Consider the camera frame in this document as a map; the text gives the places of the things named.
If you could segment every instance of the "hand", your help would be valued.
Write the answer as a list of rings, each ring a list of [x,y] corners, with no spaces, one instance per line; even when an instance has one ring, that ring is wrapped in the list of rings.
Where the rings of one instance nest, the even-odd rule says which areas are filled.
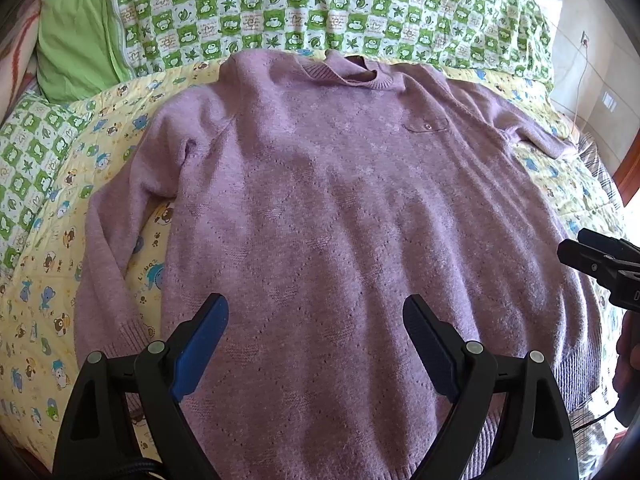
[[[626,384],[631,379],[634,368],[640,370],[640,344],[636,344],[634,348],[631,346],[631,325],[632,312],[626,311],[622,320],[622,334],[616,344],[618,352],[618,364],[616,365],[616,375],[613,377],[613,387],[618,393],[622,393]]]

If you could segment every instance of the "sweater collar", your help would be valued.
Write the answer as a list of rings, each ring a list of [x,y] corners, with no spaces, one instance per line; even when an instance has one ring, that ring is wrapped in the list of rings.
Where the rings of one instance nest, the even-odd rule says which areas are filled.
[[[387,72],[377,61],[361,56],[344,57],[337,50],[327,50],[326,59],[317,61],[296,56],[305,72],[313,79],[333,81],[346,86],[362,86],[374,90],[393,89],[400,78]]]

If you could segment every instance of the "sweater pocket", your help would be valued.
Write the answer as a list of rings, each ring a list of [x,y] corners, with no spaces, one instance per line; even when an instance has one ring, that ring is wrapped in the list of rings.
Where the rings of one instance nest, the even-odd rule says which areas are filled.
[[[446,117],[411,118],[402,126],[414,134],[436,134],[449,130],[449,119]]]

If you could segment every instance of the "purple sweater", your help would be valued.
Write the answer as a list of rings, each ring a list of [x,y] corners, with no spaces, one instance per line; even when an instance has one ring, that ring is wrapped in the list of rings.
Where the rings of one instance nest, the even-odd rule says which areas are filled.
[[[573,409],[597,385],[600,318],[588,279],[558,262],[566,233],[512,153],[520,139],[570,150],[428,66],[238,53],[168,102],[92,196],[79,363],[147,343],[123,275],[175,197],[162,335],[209,293],[228,299],[182,403],[223,479],[408,478],[449,409],[402,325],[411,293],[493,352],[543,352]]]

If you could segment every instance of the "black cable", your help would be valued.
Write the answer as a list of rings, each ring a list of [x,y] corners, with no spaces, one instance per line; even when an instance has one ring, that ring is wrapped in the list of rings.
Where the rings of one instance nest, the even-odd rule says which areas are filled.
[[[135,473],[155,473],[166,478],[164,465],[150,458],[139,458],[124,465],[102,471],[87,471],[73,475],[55,476],[55,480],[116,480],[128,478]]]
[[[590,420],[589,422],[578,426],[577,428],[575,428],[575,430],[572,430],[574,432],[574,434],[578,433],[578,431],[583,430],[584,428],[588,428],[589,426],[591,426],[592,424],[595,424],[596,422],[600,422],[603,418],[608,417],[609,415],[611,415],[611,413],[613,413],[613,410],[615,410],[616,407],[614,406],[613,408],[611,408],[607,413],[605,413],[604,415],[599,416],[598,418],[594,418],[593,420]]]

